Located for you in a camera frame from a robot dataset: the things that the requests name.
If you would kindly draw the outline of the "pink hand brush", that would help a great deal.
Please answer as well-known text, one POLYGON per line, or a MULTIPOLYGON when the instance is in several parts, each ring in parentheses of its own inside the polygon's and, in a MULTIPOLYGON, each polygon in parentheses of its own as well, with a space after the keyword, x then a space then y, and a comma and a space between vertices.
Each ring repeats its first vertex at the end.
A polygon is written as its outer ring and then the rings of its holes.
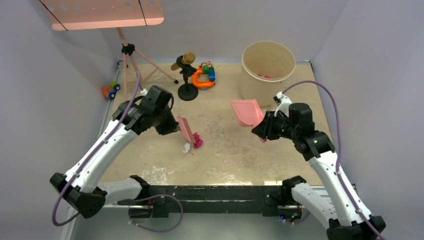
POLYGON ((178 122, 178 126, 180 128, 180 131, 184 137, 184 139, 190 143, 190 144, 194 144, 196 142, 195 137, 194 137, 194 133, 192 132, 188 120, 182 116, 178 116, 176 118, 176 121, 178 122))

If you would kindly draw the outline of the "pink dustpan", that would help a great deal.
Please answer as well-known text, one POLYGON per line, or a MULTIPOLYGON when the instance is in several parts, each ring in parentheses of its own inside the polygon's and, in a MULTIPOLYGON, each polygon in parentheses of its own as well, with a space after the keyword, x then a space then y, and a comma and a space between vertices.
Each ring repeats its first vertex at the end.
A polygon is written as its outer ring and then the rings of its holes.
POLYGON ((256 99, 233 99, 230 105, 235 114, 236 122, 243 128, 255 128, 265 115, 256 99))

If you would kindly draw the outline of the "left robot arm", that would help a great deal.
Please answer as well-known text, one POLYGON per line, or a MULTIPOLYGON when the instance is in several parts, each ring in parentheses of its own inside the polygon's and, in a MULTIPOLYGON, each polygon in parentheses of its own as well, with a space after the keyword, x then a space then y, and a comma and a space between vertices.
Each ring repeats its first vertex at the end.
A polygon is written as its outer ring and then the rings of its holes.
POLYGON ((139 103, 123 102, 84 157, 66 173, 56 172, 49 180, 59 193, 59 199, 65 200, 85 219, 114 202, 146 203, 148 183, 139 176, 106 183, 100 183, 100 178, 119 153, 141 133, 155 128, 164 136, 180 129, 169 106, 174 101, 172 93, 154 85, 137 100, 139 103))

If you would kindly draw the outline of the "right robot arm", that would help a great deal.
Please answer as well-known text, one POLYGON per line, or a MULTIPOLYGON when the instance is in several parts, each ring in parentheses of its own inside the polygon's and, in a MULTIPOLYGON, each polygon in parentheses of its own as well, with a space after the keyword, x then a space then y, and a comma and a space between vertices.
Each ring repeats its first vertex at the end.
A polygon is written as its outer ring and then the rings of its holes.
POLYGON ((361 201, 338 164, 338 154, 325 132, 315 129, 313 113, 306 103, 292 103, 288 113, 267 111, 252 129, 263 140, 289 139, 317 173, 330 202, 322 198, 300 176, 283 181, 280 196, 288 204, 304 206, 326 229, 330 240, 382 239, 386 223, 374 216, 361 201))

